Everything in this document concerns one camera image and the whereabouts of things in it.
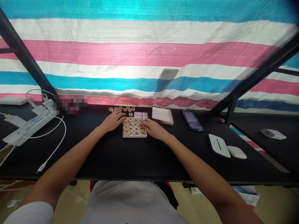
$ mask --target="white cable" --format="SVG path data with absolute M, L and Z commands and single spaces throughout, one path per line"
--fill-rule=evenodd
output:
M 47 92 L 47 93 L 53 95 L 53 93 L 50 93 L 50 92 L 47 91 L 47 90 L 42 90 L 42 89 L 32 89 L 32 90 L 29 90 L 29 91 L 26 93 L 26 98 L 27 98 L 27 99 L 29 99 L 29 98 L 28 98 L 28 93 L 31 92 L 31 91 L 33 91 L 33 90 L 41 90 L 41 91 L 44 91 L 44 92 Z M 54 129 L 52 129 L 51 131 L 49 131 L 47 134 L 49 134 L 49 133 L 51 133 L 52 131 L 54 131 L 54 130 L 60 125 L 61 121 L 62 121 L 62 120 L 60 120 L 60 122 L 58 123 L 58 125 L 57 125 Z M 36 136 L 36 137 L 27 137 L 27 136 L 24 136 L 24 138 L 40 138 L 40 137 L 43 137 L 43 136 L 45 136 L 45 135 L 47 135 L 47 134 L 43 134 L 43 135 Z
M 10 187 L 10 186 L 15 185 L 16 183 L 19 183 L 19 182 L 22 182 L 22 181 L 23 180 L 16 180 L 12 184 L 2 184 L 2 185 L 0 185 L 0 187 Z
M 63 134 L 63 137 L 62 137 L 60 143 L 58 144 L 58 146 L 56 147 L 56 149 L 52 152 L 52 154 L 49 156 L 49 158 L 46 160 L 46 162 L 44 162 L 44 163 L 39 167 L 39 169 L 37 170 L 37 173 L 43 171 L 43 169 L 44 169 L 45 166 L 47 165 L 47 162 L 49 161 L 49 159 L 52 157 L 52 155 L 56 152 L 56 150 L 58 149 L 58 147 L 61 145 L 61 143 L 62 143 L 62 141 L 63 141 L 63 139 L 64 139 L 64 137 L 65 137 L 65 134 L 66 134 L 66 124 L 65 124 L 65 122 L 62 120 L 62 118 L 59 118 L 59 117 L 56 117 L 56 116 L 51 116 L 51 115 L 47 115 L 47 116 L 43 116 L 43 117 L 54 117 L 54 118 L 60 119 L 60 120 L 63 122 L 65 129 L 64 129 L 64 134 Z
M 39 91 L 44 91 L 44 92 L 47 92 L 49 94 L 51 94 L 52 96 L 54 95 L 53 93 L 47 91 L 47 90 L 42 90 L 42 89 L 32 89 L 32 90 L 29 90 L 27 93 L 26 93 L 26 98 L 28 100 L 28 103 L 31 104 L 31 106 L 33 106 L 34 108 L 37 108 L 37 106 L 35 105 L 35 103 L 32 101 L 32 99 L 28 98 L 28 93 L 31 92 L 31 91 L 34 91 L 34 90 L 39 90 Z
M 6 146 L 4 146 L 4 147 L 0 150 L 0 152 L 4 151 L 5 149 L 9 148 L 10 146 L 12 146 L 12 145 L 7 144 Z
M 7 189 L 7 190 L 0 189 L 0 191 L 27 190 L 27 189 L 31 189 L 31 187 L 28 187 L 28 188 L 13 188 L 13 189 Z
M 46 104 L 45 104 L 45 108 L 43 110 L 43 112 L 38 116 L 38 118 L 35 120 L 35 122 L 30 126 L 30 128 L 25 132 L 25 134 L 23 134 L 23 136 L 17 141 L 17 143 L 13 146 L 13 148 L 10 150 L 10 152 L 6 155 L 6 157 L 2 160 L 2 162 L 0 163 L 0 167 L 2 166 L 2 164 L 5 162 L 5 160 L 10 156 L 10 154 L 13 152 L 13 150 L 15 149 L 15 147 L 17 146 L 17 144 L 21 141 L 21 139 L 28 133 L 28 131 L 30 131 L 30 129 L 34 126 L 34 124 L 39 120 L 39 118 L 41 117 L 41 115 L 45 112 L 46 110 L 46 106 L 48 105 L 48 97 L 46 95 Z
M 36 137 L 27 137 L 27 136 L 24 136 L 24 138 L 40 138 L 40 137 L 43 137 L 43 136 L 45 136 L 45 135 L 51 133 L 52 131 L 54 131 L 54 130 L 60 125 L 60 123 L 62 122 L 62 119 L 63 119 L 63 118 L 64 118 L 64 115 L 62 116 L 62 118 L 61 118 L 60 122 L 58 123 L 58 125 L 57 125 L 54 129 L 52 129 L 51 131 L 49 131 L 48 133 L 43 134 L 43 135 L 40 135 L 40 136 L 36 136 Z

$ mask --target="blue stripe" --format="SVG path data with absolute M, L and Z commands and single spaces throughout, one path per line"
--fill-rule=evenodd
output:
M 161 92 L 162 90 L 184 91 L 193 89 L 201 92 L 224 93 L 231 92 L 241 80 L 213 79 L 208 77 L 179 77 L 173 80 L 163 79 L 125 79 L 125 78 L 85 78 L 65 77 L 45 74 L 51 85 L 62 89 L 109 89 L 109 90 L 142 90 L 146 92 Z M 36 85 L 31 75 L 26 72 L 0 72 L 0 84 Z
M 236 132 L 237 135 L 244 135 L 242 132 L 240 132 L 238 129 L 236 128 L 231 128 L 234 132 Z
M 290 68 L 299 68 L 299 53 L 295 54 L 290 58 L 283 66 L 288 66 Z
M 289 104 L 279 101 L 256 101 L 256 100 L 238 100 L 237 106 L 243 109 L 257 108 L 257 109 L 270 109 L 270 110 L 283 110 L 289 112 L 299 112 L 298 104 Z
M 2 0 L 9 19 L 298 22 L 292 0 Z
M 252 194 L 252 195 L 257 195 L 256 193 L 253 193 L 253 192 L 249 192 L 247 190 L 245 190 L 244 188 L 242 188 L 241 186 L 232 186 L 233 189 L 241 192 L 241 193 L 244 193 L 244 194 Z

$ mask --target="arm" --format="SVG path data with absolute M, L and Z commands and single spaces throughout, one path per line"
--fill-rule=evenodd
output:
M 120 118 L 123 115 L 125 113 L 117 111 L 107 116 L 100 126 L 69 150 L 41 176 L 20 206 L 35 201 L 43 201 L 49 203 L 55 210 L 61 193 L 74 179 L 95 144 L 104 134 L 114 130 L 124 121 L 124 117 Z
M 222 223 L 262 223 L 238 193 L 208 164 L 186 148 L 157 122 L 141 124 L 152 137 L 165 142 L 177 156 L 198 189 L 216 209 Z

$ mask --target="small box lid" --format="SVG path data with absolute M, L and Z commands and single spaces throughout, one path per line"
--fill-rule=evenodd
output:
M 160 108 L 160 107 L 153 106 L 152 120 L 160 122 L 160 123 L 164 123 L 164 124 L 173 125 L 172 112 L 170 109 L 166 109 L 166 108 Z

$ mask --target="phone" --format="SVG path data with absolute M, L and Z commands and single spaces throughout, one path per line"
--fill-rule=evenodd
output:
M 203 126 L 200 124 L 192 110 L 183 110 L 182 113 L 191 130 L 203 132 Z

